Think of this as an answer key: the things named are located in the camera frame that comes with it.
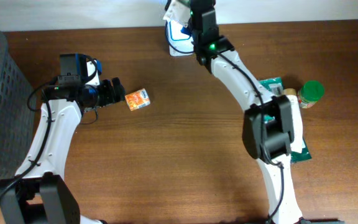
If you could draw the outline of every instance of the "gray plastic bin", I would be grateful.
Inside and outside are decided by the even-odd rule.
[[[26,103],[32,90],[0,32],[0,179],[13,178],[30,149],[34,113]]]

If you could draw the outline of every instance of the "brown tabletop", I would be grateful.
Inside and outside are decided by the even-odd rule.
[[[358,223],[358,21],[238,24],[221,33],[255,77],[325,86],[322,100],[302,110],[313,159],[291,167],[296,198],[308,219]],[[103,63],[101,78],[119,77],[128,93],[145,88],[151,97],[137,111],[124,102],[100,109],[97,123],[77,128],[65,182],[82,214],[109,223],[267,216],[261,171],[241,140],[240,106],[194,56],[169,56],[163,27],[6,35],[33,86],[59,74],[59,54],[78,52]]]

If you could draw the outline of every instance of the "white backdrop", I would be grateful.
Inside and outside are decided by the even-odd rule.
[[[166,0],[0,0],[0,30],[162,26]],[[358,19],[358,0],[217,0],[218,23]]]

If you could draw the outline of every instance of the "small orange packet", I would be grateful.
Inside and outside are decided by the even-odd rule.
[[[125,100],[131,111],[150,105],[150,98],[145,89],[126,95]]]

